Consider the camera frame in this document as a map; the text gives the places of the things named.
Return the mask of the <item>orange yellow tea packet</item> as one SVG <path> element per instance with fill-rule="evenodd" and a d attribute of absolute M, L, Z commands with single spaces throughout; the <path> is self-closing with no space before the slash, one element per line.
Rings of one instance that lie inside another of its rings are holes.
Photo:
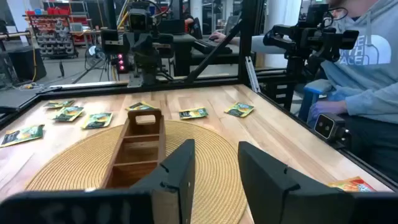
<path fill-rule="evenodd" d="M 350 179 L 339 180 L 328 184 L 329 187 L 339 188 L 347 192 L 375 192 L 367 182 L 359 176 Z"/>

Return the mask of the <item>person's hand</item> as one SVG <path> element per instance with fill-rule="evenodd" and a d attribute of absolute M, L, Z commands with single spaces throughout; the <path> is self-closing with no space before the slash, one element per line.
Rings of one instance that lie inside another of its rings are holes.
<path fill-rule="evenodd" d="M 345 114 L 347 107 L 345 100 L 342 101 L 318 101 L 310 107 L 310 115 L 316 118 L 322 113 Z"/>

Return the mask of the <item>green yellow tea packet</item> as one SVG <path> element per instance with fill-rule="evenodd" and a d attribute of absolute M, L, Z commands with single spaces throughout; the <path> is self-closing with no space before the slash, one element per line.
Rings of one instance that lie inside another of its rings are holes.
<path fill-rule="evenodd" d="M 43 136 L 43 124 L 33 125 L 13 131 L 7 131 L 0 147 L 7 147 L 26 141 L 41 138 Z"/>
<path fill-rule="evenodd" d="M 69 107 L 74 104 L 75 100 L 65 100 L 65 101 L 49 101 L 44 105 L 45 108 L 57 109 Z"/>
<path fill-rule="evenodd" d="M 153 110 L 155 109 L 154 106 L 146 103 L 145 101 L 141 101 L 138 103 L 135 103 L 131 106 L 128 106 L 125 108 L 126 111 L 133 111 L 133 110 Z"/>
<path fill-rule="evenodd" d="M 244 118 L 247 115 L 249 115 L 252 111 L 254 110 L 254 107 L 251 105 L 247 105 L 244 103 L 237 102 L 230 106 L 228 109 L 226 109 L 224 112 L 226 114 L 239 117 L 239 118 Z"/>
<path fill-rule="evenodd" d="M 89 114 L 83 125 L 81 126 L 82 129 L 96 129 L 96 128 L 105 128 L 109 126 L 112 120 L 113 114 L 112 113 L 96 113 L 96 114 Z"/>
<path fill-rule="evenodd" d="M 178 112 L 180 119 L 193 119 L 193 118 L 202 118 L 208 116 L 208 112 L 206 108 L 191 108 L 187 110 L 180 110 Z"/>
<path fill-rule="evenodd" d="M 55 121 L 72 122 L 83 112 L 84 107 L 71 106 L 62 108 L 52 119 Z"/>

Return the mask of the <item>black device with red lights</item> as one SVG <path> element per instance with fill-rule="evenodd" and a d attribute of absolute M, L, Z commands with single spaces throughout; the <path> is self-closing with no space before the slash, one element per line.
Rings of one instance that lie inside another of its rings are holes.
<path fill-rule="evenodd" d="M 129 71 L 129 60 L 127 54 L 116 55 L 116 70 L 118 73 L 127 73 Z"/>

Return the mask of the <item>black floor fan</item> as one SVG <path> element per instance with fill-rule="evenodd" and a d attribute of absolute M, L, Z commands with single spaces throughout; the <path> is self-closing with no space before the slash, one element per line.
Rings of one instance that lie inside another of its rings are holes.
<path fill-rule="evenodd" d="M 93 69 L 106 70 L 107 56 L 99 45 L 92 45 L 85 52 L 85 69 L 87 71 Z"/>

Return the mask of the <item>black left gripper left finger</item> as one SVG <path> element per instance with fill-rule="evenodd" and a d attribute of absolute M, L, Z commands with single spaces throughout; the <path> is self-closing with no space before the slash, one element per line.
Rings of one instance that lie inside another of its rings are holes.
<path fill-rule="evenodd" d="M 195 141 L 188 139 L 130 187 L 130 224 L 190 224 L 195 189 Z"/>

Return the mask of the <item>shelf with red bins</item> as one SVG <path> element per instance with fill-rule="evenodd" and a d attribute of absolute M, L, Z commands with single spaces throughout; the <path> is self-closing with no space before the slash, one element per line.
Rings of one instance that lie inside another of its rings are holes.
<path fill-rule="evenodd" d="M 78 57 L 69 15 L 69 9 L 59 7 L 25 11 L 24 17 L 29 22 L 41 56 L 50 59 Z"/>

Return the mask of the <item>black metal table frame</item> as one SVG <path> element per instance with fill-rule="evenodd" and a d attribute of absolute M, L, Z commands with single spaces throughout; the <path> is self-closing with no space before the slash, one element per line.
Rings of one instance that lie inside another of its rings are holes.
<path fill-rule="evenodd" d="M 359 176 L 378 191 L 398 192 L 394 182 L 352 153 L 333 149 L 307 125 L 266 95 L 248 86 L 244 57 L 239 58 L 235 77 L 200 78 L 193 83 L 128 88 L 125 82 L 63 85 L 56 90 L 39 93 L 22 108 L 0 120 L 0 144 L 7 131 L 43 124 L 43 136 L 31 141 L 0 147 L 0 198 L 23 190 L 30 178 L 56 153 L 90 135 L 79 124 L 51 121 L 43 105 L 48 100 L 70 98 L 82 103 L 86 110 L 113 110 L 112 126 L 123 124 L 126 106 L 136 97 L 152 100 L 167 118 L 176 118 L 182 107 L 180 99 L 198 103 L 209 109 L 207 118 L 197 123 L 225 137 L 231 144 L 247 141 L 294 169 L 324 184 Z M 240 102 L 254 107 L 244 118 L 224 111 Z"/>

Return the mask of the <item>black stand with white labels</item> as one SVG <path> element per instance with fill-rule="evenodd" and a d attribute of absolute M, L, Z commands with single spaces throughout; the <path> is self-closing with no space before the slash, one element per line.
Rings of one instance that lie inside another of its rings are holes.
<path fill-rule="evenodd" d="M 289 74 L 284 68 L 260 69 L 256 75 L 261 93 L 289 111 L 295 87 L 305 83 L 303 75 Z"/>

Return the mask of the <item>blue office chair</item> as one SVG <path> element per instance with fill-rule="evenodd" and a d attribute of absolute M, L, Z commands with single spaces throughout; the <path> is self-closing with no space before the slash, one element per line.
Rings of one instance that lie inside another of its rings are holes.
<path fill-rule="evenodd" d="M 315 104 L 321 95 L 327 95 L 333 89 L 332 84 L 326 79 L 318 79 L 306 84 L 303 88 L 304 96 L 298 117 L 305 122 L 311 120 L 310 107 Z"/>

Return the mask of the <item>round woven straw placemat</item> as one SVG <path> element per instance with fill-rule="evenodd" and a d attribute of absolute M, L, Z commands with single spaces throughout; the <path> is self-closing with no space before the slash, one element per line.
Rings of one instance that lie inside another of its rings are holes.
<path fill-rule="evenodd" d="M 26 190 L 98 188 L 122 127 L 115 126 L 78 141 L 39 170 Z M 191 224 L 238 224 L 247 206 L 239 176 L 238 148 L 211 129 L 165 121 L 166 153 L 195 140 L 195 190 Z"/>

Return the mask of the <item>black desk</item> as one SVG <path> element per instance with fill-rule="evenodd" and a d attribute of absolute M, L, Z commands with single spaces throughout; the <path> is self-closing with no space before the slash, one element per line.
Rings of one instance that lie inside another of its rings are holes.
<path fill-rule="evenodd" d="M 196 38 L 190 34 L 174 35 L 174 76 L 184 77 L 190 73 L 192 66 L 198 66 L 208 56 L 211 49 L 207 48 L 206 54 L 195 48 Z M 210 65 L 226 65 L 238 64 L 239 60 L 239 47 L 236 45 L 228 44 L 226 48 L 231 51 L 229 54 L 218 54 Z"/>

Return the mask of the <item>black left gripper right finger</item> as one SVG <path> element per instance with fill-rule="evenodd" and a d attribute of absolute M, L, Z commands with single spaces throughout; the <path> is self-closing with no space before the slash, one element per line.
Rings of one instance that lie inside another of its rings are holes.
<path fill-rule="evenodd" d="M 255 224 L 349 224 L 354 199 L 241 141 L 238 162 Z"/>

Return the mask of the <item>brown wooden tea caddy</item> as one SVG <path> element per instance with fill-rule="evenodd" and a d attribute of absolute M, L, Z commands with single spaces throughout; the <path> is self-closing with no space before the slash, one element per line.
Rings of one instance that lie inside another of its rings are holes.
<path fill-rule="evenodd" d="M 165 143 L 160 109 L 129 111 L 100 187 L 128 188 L 140 181 L 165 159 Z"/>

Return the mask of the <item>black cabinet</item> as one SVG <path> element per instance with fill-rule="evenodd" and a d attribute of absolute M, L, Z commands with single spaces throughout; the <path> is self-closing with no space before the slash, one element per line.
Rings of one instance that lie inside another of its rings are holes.
<path fill-rule="evenodd" d="M 12 65 L 20 82 L 37 81 L 47 75 L 39 49 L 29 46 L 8 51 Z"/>

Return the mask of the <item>black keyboard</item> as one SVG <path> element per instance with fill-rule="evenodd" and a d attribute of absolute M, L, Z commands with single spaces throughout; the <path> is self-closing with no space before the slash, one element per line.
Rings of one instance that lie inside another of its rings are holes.
<path fill-rule="evenodd" d="M 210 39 L 197 39 L 193 43 L 193 48 L 198 50 L 203 54 L 210 54 L 215 48 L 217 48 L 218 43 L 210 40 Z M 229 47 L 223 47 L 219 54 L 231 54 L 233 52 Z"/>

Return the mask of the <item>silver aluminium bracket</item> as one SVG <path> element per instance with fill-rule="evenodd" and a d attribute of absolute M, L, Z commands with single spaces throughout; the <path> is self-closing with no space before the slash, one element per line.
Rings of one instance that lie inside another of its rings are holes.
<path fill-rule="evenodd" d="M 260 86 L 258 83 L 258 79 L 257 79 L 257 75 L 256 75 L 256 71 L 254 69 L 254 65 L 252 63 L 252 58 L 251 56 L 246 56 L 245 57 L 245 64 L 246 64 L 246 70 L 249 76 L 249 81 L 251 84 L 251 89 L 253 92 L 255 93 L 259 93 L 260 90 Z"/>

